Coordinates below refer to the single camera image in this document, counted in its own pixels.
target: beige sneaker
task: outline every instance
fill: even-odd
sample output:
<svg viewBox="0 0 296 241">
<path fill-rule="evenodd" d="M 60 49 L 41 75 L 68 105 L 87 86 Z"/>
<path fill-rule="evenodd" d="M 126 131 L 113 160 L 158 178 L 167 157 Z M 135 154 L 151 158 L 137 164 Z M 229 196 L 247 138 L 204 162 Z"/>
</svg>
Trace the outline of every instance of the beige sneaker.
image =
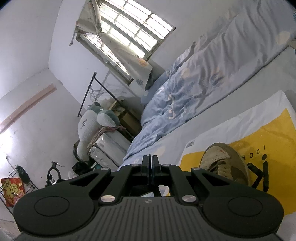
<svg viewBox="0 0 296 241">
<path fill-rule="evenodd" d="M 200 168 L 251 186 L 249 169 L 241 156 L 225 143 L 209 146 L 200 161 Z"/>
</svg>

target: yellow plastic mailer bag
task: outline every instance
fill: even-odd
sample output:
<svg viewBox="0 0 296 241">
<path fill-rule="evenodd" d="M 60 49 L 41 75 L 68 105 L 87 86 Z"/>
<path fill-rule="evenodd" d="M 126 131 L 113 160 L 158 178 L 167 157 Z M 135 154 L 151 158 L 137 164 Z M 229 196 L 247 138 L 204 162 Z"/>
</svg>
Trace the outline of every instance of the yellow plastic mailer bag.
<svg viewBox="0 0 296 241">
<path fill-rule="evenodd" d="M 296 240 L 295 124 L 294 109 L 284 92 L 278 91 L 261 104 L 188 142 L 179 166 L 183 171 L 190 171 L 199 166 L 208 146 L 216 142 L 229 144 L 246 164 L 251 163 L 264 173 L 257 189 L 276 197 L 286 215 L 278 234 L 284 240 Z M 251 170 L 249 173 L 252 183 L 258 182 L 258 176 Z"/>
</svg>

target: window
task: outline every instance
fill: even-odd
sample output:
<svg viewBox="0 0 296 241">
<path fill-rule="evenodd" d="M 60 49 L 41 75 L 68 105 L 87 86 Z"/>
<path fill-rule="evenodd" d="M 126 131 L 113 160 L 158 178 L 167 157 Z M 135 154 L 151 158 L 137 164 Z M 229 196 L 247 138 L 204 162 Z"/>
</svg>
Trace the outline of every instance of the window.
<svg viewBox="0 0 296 241">
<path fill-rule="evenodd" d="M 147 60 L 175 27 L 133 0 L 100 0 L 102 31 Z M 128 71 L 96 36 L 80 35 L 104 60 L 130 82 Z"/>
</svg>

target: blue bed sheet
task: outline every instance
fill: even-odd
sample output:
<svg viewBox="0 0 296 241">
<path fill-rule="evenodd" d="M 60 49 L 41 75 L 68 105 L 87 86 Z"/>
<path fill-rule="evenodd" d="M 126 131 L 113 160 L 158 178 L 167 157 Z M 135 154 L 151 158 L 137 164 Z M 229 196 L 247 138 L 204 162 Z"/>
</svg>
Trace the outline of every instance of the blue bed sheet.
<svg viewBox="0 0 296 241">
<path fill-rule="evenodd" d="M 143 129 L 124 160 L 235 91 L 295 37 L 295 9 L 290 3 L 246 2 L 220 19 L 156 81 L 161 86 L 151 90 L 141 118 Z"/>
</svg>

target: stuffed animal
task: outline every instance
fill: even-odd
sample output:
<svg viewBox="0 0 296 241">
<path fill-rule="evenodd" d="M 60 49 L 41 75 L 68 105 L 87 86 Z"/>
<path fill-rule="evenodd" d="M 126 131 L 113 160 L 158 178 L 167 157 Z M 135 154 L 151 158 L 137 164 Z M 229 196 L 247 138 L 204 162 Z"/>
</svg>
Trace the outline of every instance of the stuffed animal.
<svg viewBox="0 0 296 241">
<path fill-rule="evenodd" d="M 118 117 L 111 110 L 104 110 L 98 102 L 88 106 L 78 124 L 79 143 L 77 146 L 77 156 L 87 162 L 89 160 L 87 146 L 93 136 L 103 127 L 120 126 Z"/>
</svg>

